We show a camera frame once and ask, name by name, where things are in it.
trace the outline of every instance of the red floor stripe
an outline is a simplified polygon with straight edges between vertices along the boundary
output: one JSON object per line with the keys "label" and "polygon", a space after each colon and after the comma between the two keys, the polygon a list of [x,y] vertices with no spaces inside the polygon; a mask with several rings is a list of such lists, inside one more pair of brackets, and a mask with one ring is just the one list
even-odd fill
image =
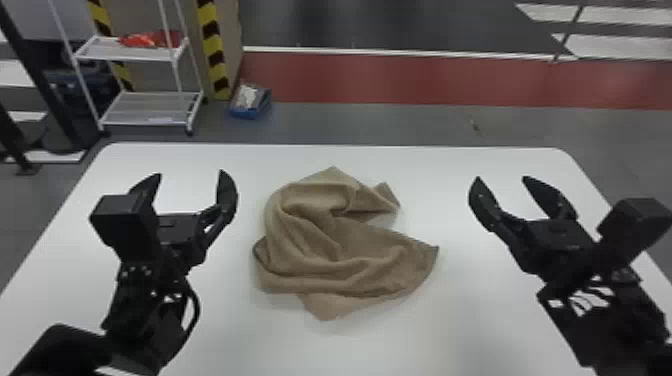
{"label": "red floor stripe", "polygon": [[672,109],[672,63],[247,53],[280,102]]}

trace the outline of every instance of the cloth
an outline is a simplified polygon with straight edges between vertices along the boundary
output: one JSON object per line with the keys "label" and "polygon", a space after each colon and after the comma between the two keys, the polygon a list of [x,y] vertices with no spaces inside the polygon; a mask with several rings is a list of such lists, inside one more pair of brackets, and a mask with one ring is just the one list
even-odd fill
{"label": "cloth", "polygon": [[298,294],[321,320],[412,292],[438,247],[366,223],[399,206],[387,184],[369,188],[335,167],[286,185],[253,249],[261,288]]}

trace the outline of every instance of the hazard stripe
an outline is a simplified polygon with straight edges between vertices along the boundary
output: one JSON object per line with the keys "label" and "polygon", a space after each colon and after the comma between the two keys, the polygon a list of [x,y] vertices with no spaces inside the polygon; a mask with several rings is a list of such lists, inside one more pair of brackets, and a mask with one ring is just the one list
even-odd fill
{"label": "hazard stripe", "polygon": [[[107,9],[105,9],[102,0],[87,0],[87,4],[89,6],[89,11],[91,12],[93,22],[96,25],[96,29],[98,29],[98,33],[104,37],[113,36],[112,22],[110,21],[110,16],[107,13]],[[125,90],[134,91],[131,72],[128,70],[126,64],[121,61],[113,61],[112,70],[119,78],[119,81],[121,81],[121,84]]]}
{"label": "hazard stripe", "polygon": [[215,99],[231,98],[231,83],[229,82],[226,58],[224,57],[224,43],[219,32],[217,8],[214,0],[196,0],[198,7],[198,24],[201,28],[203,53],[208,64],[208,78],[214,91]]}

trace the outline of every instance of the metal shelf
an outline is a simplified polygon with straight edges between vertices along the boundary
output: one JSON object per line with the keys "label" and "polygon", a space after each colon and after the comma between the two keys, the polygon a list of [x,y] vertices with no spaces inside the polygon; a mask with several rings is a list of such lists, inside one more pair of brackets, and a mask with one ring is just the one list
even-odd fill
{"label": "metal shelf", "polygon": [[191,128],[203,92],[122,91],[100,118],[105,125],[181,125]]}
{"label": "metal shelf", "polygon": [[189,39],[185,37],[182,38],[182,42],[177,48],[126,47],[120,44],[116,37],[94,35],[75,52],[75,58],[78,60],[171,62],[178,60],[188,45]]}

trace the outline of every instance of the black stand leg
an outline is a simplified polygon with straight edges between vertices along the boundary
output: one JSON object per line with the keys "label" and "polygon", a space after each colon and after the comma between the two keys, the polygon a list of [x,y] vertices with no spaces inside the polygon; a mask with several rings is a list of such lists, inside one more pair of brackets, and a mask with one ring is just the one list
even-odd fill
{"label": "black stand leg", "polygon": [[74,148],[82,148],[84,143],[74,127],[72,119],[51,90],[49,82],[47,82],[47,79],[44,77],[39,64],[35,61],[30,50],[26,48],[26,43],[24,42],[23,37],[21,37],[21,34],[16,28],[16,25],[14,25],[9,13],[7,13],[7,9],[5,9],[2,1],[0,1],[0,29],[2,29],[2,33],[12,46],[12,49],[14,49],[14,53],[19,60],[21,60],[26,72],[28,72],[28,75],[40,91],[42,98],[44,98],[44,101],[49,107],[49,112],[61,126],[63,133],[68,137]]}
{"label": "black stand leg", "polygon": [[40,169],[39,165],[30,163],[23,155],[21,144],[23,143],[23,134],[16,127],[16,124],[9,117],[5,108],[0,104],[0,143],[5,147],[7,153],[14,158],[19,166],[17,175],[35,175]]}

